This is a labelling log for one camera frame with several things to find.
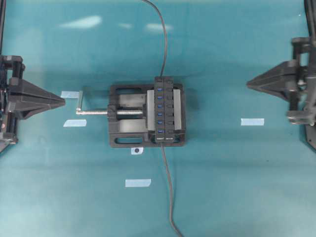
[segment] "teal table surface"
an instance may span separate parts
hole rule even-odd
[[[310,237],[316,232],[316,154],[288,104],[246,82],[291,58],[306,37],[303,0],[156,0],[167,25],[165,75],[183,83],[187,143],[166,148],[174,221],[188,237]],[[114,83],[152,83],[163,34],[140,0],[8,0],[4,55],[24,79],[57,95],[84,91],[105,108]],[[109,146],[103,116],[76,99],[21,121],[0,157],[1,237],[173,237],[159,148]],[[241,126],[263,118],[264,126]],[[63,127],[86,119],[86,127]],[[151,179],[126,188],[126,179]]]

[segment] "masking tape strip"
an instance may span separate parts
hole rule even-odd
[[[152,183],[151,179],[126,179],[125,187],[126,188],[149,187],[151,183]]]
[[[64,123],[64,127],[86,127],[86,125],[85,119],[69,119]]]
[[[265,125],[264,118],[242,118],[241,126],[263,126]]]
[[[62,91],[60,97],[66,99],[78,99],[79,91]]]

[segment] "metal rod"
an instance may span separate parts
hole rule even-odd
[[[83,91],[79,91],[76,115],[107,115],[107,110],[82,110]],[[117,110],[117,115],[142,115],[142,110]]]
[[[77,110],[76,115],[107,115],[107,110]],[[117,115],[142,115],[142,110],[117,110]]]

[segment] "small sticker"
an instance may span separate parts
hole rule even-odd
[[[62,91],[60,97],[66,99],[78,99],[79,91]]]
[[[86,125],[85,119],[69,119],[64,123],[64,127],[86,127]]]
[[[264,118],[242,118],[241,126],[263,126],[265,125]]]
[[[126,188],[149,187],[151,183],[152,183],[151,179],[126,179],[125,187]]]
[[[130,152],[132,155],[141,155],[144,151],[143,147],[132,147],[130,149]]]

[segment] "black cable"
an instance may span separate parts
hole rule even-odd
[[[169,203],[169,221],[171,223],[171,226],[173,227],[174,231],[177,233],[179,237],[183,237],[179,229],[176,227],[176,225],[173,222],[173,189],[172,189],[172,181],[170,177],[170,172],[168,168],[168,163],[166,159],[166,154],[164,152],[164,147],[163,144],[161,143],[161,151],[162,151],[162,157],[163,157],[163,162],[166,167],[166,173],[167,173],[167,178],[168,178],[168,183],[169,183],[169,196],[170,196],[170,203]]]
[[[161,72],[160,72],[160,77],[162,77],[163,75],[163,70],[164,70],[164,66],[166,64],[166,59],[167,59],[167,48],[168,48],[168,39],[167,39],[167,31],[166,31],[166,26],[164,24],[164,20],[162,18],[162,15],[159,11],[159,9],[150,1],[148,0],[141,0],[145,3],[148,3],[150,6],[152,6],[156,12],[159,15],[159,18],[161,20],[161,25],[163,28],[163,35],[164,35],[164,54],[163,54],[163,62],[162,62],[162,67],[161,67]],[[163,162],[164,165],[166,167],[166,173],[167,173],[167,178],[168,178],[168,184],[169,184],[169,196],[170,196],[170,203],[169,203],[169,221],[171,226],[173,227],[174,231],[177,233],[177,235],[179,237],[183,237],[183,235],[181,234],[181,232],[178,230],[178,228],[176,227],[176,225],[173,222],[173,189],[172,189],[172,181],[171,181],[171,176],[170,176],[170,172],[169,172],[169,168],[168,168],[168,163],[167,163],[167,159],[166,159],[166,154],[164,152],[164,147],[163,147],[163,143],[161,143],[161,151],[162,151],[162,157],[163,157]]]
[[[159,18],[161,20],[161,25],[162,25],[162,28],[163,28],[163,35],[164,35],[164,54],[163,54],[163,62],[162,62],[161,72],[160,72],[160,77],[162,77],[164,66],[165,66],[166,60],[167,60],[167,49],[168,49],[168,39],[167,39],[166,26],[164,24],[164,20],[162,18],[162,15],[161,15],[159,9],[152,2],[150,2],[148,0],[141,0],[141,1],[143,1],[145,3],[148,3],[150,6],[152,6],[156,10],[156,12],[158,13]]]
[[[304,0],[304,6],[305,6],[305,14],[306,14],[306,20],[308,25],[308,31],[310,33],[310,37],[314,40],[316,37],[316,16],[315,16],[315,8],[314,3],[311,0]]]

